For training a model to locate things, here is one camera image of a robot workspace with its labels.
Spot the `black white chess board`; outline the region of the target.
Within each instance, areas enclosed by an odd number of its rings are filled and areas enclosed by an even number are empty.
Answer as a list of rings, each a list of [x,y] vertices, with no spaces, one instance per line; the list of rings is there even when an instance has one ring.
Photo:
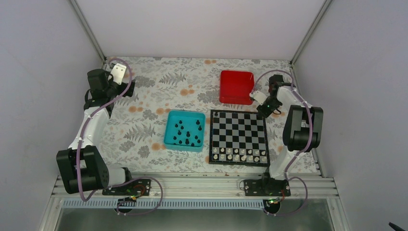
[[[214,116],[215,112],[219,112],[219,116]],[[268,162],[262,164],[212,161],[210,159],[210,152],[214,147],[266,150]],[[270,165],[270,157],[265,119],[255,112],[211,110],[209,163],[268,167]]]

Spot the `right aluminium corner post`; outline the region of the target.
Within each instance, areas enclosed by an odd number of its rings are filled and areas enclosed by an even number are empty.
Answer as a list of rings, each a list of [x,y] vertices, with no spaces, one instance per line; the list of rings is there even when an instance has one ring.
[[[314,20],[312,21],[312,24],[310,25],[309,29],[307,30],[304,38],[302,39],[300,45],[298,46],[293,58],[291,59],[291,65],[294,66],[294,64],[297,62],[299,59],[301,53],[303,52],[304,48],[308,44],[309,40],[311,39],[312,35],[314,34],[315,30],[319,26],[321,20],[325,16],[327,10],[331,6],[333,0],[325,0],[323,4],[321,5],[318,13],[316,14]]]

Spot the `white chess pieces row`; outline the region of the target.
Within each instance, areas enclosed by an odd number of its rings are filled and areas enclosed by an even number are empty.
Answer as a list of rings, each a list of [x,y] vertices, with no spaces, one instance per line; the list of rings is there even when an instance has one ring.
[[[212,148],[210,159],[216,162],[227,163],[267,163],[266,150],[236,149],[236,148]]]

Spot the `aluminium rail frame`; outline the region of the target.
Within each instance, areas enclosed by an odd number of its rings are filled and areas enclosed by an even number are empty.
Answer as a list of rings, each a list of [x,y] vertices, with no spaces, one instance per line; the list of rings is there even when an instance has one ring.
[[[248,196],[254,187],[245,180],[258,179],[255,173],[163,173],[151,174],[154,179],[147,189],[148,196],[138,199],[139,208],[154,208],[160,199],[159,209],[254,209],[261,210],[263,202],[273,196]],[[302,181],[293,180],[289,183],[290,193],[285,194],[285,201],[308,198],[322,199],[329,212],[329,219],[336,231],[348,231],[349,225],[345,217],[338,190],[333,178],[324,178],[319,174],[300,173],[296,175]],[[60,177],[54,184],[51,196],[46,206],[45,214],[39,230],[53,231],[64,208],[95,208],[111,209],[119,195],[103,195],[97,191],[88,202],[83,202],[77,194],[68,194],[63,188]]]

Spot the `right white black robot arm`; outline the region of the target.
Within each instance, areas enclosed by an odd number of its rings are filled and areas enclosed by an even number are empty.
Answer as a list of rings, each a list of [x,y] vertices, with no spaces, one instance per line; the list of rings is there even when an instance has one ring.
[[[250,94],[259,103],[258,114],[266,118],[280,107],[288,111],[282,134],[284,147],[269,166],[270,178],[260,184],[262,193],[272,196],[279,190],[277,180],[288,179],[288,172],[297,158],[319,146],[324,112],[308,103],[294,84],[285,82],[282,75],[271,76],[268,87],[269,95],[258,90]]]

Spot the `teal plastic tray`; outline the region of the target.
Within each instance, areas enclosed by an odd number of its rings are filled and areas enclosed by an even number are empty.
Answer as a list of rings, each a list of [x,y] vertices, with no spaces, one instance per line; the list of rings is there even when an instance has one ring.
[[[172,110],[168,114],[164,145],[169,150],[200,152],[204,146],[205,115]]]

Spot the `red plastic tray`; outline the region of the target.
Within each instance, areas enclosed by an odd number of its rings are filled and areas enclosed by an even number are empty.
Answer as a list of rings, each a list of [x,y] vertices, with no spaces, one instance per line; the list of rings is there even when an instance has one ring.
[[[247,71],[223,70],[220,73],[219,101],[226,104],[251,105],[249,94],[254,87],[254,74]]]

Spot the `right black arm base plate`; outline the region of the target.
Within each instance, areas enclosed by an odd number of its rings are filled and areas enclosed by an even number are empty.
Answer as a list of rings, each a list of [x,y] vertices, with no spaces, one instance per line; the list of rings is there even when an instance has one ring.
[[[291,196],[287,180],[268,179],[244,180],[243,190],[245,196]]]

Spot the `floral patterned table mat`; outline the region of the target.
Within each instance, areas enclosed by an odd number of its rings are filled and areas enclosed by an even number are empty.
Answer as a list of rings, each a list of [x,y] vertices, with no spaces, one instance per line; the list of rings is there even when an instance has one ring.
[[[181,152],[164,145],[166,121],[171,110],[204,113],[205,139],[209,140],[212,109],[255,111],[256,105],[222,104],[219,101],[223,70],[248,71],[260,78],[256,88],[268,90],[264,73],[279,69],[290,72],[288,61],[205,58],[127,57],[136,81],[134,95],[115,103],[104,129],[99,152],[111,167],[134,172],[174,173],[262,173],[262,167],[209,163],[209,143],[203,150]]]

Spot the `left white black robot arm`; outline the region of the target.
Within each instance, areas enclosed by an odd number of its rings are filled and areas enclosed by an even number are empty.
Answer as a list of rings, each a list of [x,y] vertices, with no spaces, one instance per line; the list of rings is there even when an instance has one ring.
[[[94,69],[87,73],[89,90],[84,104],[84,118],[74,141],[60,150],[56,161],[68,194],[99,190],[114,185],[122,195],[133,191],[134,181],[127,168],[108,167],[98,144],[111,118],[114,99],[131,97],[135,83],[123,82],[126,66],[116,64],[111,71]]]

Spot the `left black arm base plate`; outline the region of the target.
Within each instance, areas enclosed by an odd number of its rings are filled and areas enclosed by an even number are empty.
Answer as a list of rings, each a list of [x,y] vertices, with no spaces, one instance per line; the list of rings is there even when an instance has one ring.
[[[150,187],[151,187],[150,179],[139,179],[124,186],[104,189],[102,191],[102,194],[114,196],[136,196],[136,197],[148,196],[150,193]]]

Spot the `aluminium corner frame post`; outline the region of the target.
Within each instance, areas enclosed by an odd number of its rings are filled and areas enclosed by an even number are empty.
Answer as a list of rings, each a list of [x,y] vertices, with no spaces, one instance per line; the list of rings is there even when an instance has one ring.
[[[89,38],[89,40],[90,40],[90,42],[92,44],[92,46],[94,47],[99,59],[102,61],[103,64],[105,64],[106,56],[104,55],[104,53],[102,51],[102,48],[101,48],[99,42],[97,41],[96,36],[94,35],[94,33],[93,33],[93,31],[92,31],[92,29],[91,29],[85,15],[83,13],[83,11],[81,10],[81,8],[80,8],[80,6],[79,6],[79,4],[77,2],[77,0],[68,0],[68,2],[71,4],[71,6],[72,6],[72,8],[73,8],[73,10],[74,10],[74,12],[76,14],[76,17],[80,21],[81,26],[83,27],[87,37]]]

